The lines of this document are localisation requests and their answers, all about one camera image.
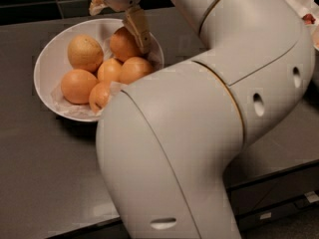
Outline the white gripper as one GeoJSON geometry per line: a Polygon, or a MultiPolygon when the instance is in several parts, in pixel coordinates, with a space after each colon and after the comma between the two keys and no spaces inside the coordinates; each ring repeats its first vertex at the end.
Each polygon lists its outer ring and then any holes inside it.
{"type": "Polygon", "coordinates": [[[107,7],[116,12],[128,9],[123,24],[135,37],[141,53],[147,54],[151,50],[151,33],[145,10],[138,5],[140,2],[141,0],[91,0],[89,13],[96,16],[107,7]]]}

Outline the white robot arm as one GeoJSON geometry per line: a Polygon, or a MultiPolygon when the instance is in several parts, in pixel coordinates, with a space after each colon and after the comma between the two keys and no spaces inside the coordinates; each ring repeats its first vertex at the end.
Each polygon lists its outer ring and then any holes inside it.
{"type": "Polygon", "coordinates": [[[300,102],[315,50],[284,0],[171,0],[204,51],[120,91],[97,127],[131,239],[241,239],[223,173],[300,102]]]}

